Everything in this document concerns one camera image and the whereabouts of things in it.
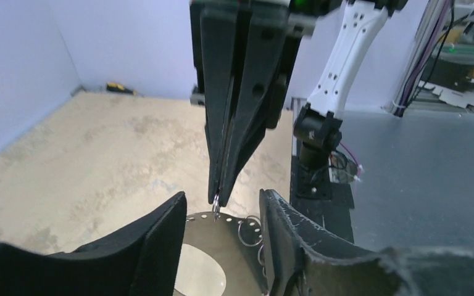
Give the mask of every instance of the white wall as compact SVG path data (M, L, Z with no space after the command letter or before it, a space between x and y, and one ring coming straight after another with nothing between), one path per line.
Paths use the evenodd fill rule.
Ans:
M379 108L395 95L427 0L410 0L382 29L348 106ZM51 0L84 86L116 81L149 96L187 99L195 83L189 0ZM303 41L288 97L308 96L339 32L344 5Z
M46 1L0 0L0 150L78 85Z

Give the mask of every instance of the black cable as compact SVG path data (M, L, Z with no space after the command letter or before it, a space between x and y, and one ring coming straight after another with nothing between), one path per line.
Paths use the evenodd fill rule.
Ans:
M438 41L442 40L442 43L441 43L441 45L440 45L439 51L437 52L437 55L436 55L436 57L435 57L435 60L433 61L433 66L432 66L432 68L431 68L430 74L428 75L428 79L426 79L426 80L424 81L424 85L426 85L426 84L430 81L431 76L433 75L433 71L435 70L435 66L437 65L437 61L439 60L439 57L440 57L440 55L441 55L441 52L442 52L442 50L443 50L444 44L446 43L446 40L447 40L447 37L448 37L450 31L451 31L454 27L456 27L457 25L459 25L459 24L461 24L462 22L464 22L464 21L465 21L467 18L469 18L470 16L474 16L474 12L469 13L469 14L467 14L467 15L465 15L465 16L463 16L463 17L457 19L457 20L454 20L454 19L455 19L455 0L452 0L452 9L451 9L450 24L449 24L449 26L448 26L448 29L439 37L439 40L438 40ZM424 65L421 67L421 69L420 69L419 72L422 72L422 71L424 70L424 68L426 67L426 64L427 64L427 63L428 63L428 62L424 63ZM415 88L414 94L413 94L412 96L410 96L410 99L409 99L409 100L406 102L406 104L405 104L405 106L406 106L407 108L409 107L409 105L410 105L411 103L413 103L414 100L416 100L416 98L418 97L419 93L420 93L420 87L417 85L417 87ZM397 115L401 117L401 116L404 114L404 110L405 110L405 109L401 109L401 110L397 111Z

